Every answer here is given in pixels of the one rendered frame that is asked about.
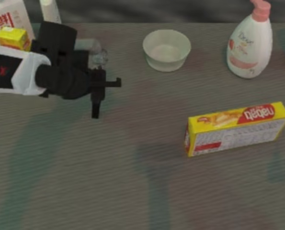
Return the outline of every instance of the snack package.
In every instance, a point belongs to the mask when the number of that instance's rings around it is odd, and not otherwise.
[[[24,29],[28,37],[34,39],[33,28],[23,0],[0,0],[0,30],[5,26]]]
[[[26,30],[3,27],[0,30],[0,45],[18,50],[29,51],[31,48],[31,41]]]
[[[282,102],[188,118],[189,157],[276,140],[285,126]]]

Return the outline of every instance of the white bowl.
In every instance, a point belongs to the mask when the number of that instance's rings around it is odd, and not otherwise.
[[[143,41],[148,64],[161,72],[172,72],[184,64],[191,51],[189,39],[175,30],[156,30]]]

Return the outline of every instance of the gray table surface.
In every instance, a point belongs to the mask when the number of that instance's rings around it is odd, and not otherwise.
[[[108,50],[101,118],[88,97],[0,94],[0,230],[285,230],[285,130],[272,143],[188,159],[187,117],[282,101],[285,24],[253,80],[225,62],[236,24],[70,24]],[[153,30],[186,34],[177,72],[144,60]]]

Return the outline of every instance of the pink bottle cap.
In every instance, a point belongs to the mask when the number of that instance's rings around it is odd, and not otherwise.
[[[253,10],[252,17],[257,22],[265,22],[270,15],[271,4],[264,0],[251,0],[255,9]]]

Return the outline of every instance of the small yellow box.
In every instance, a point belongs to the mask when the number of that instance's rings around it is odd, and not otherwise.
[[[26,30],[5,26],[0,30],[0,45],[29,51],[31,41]]]
[[[282,102],[188,118],[189,157],[276,140],[285,126]]]

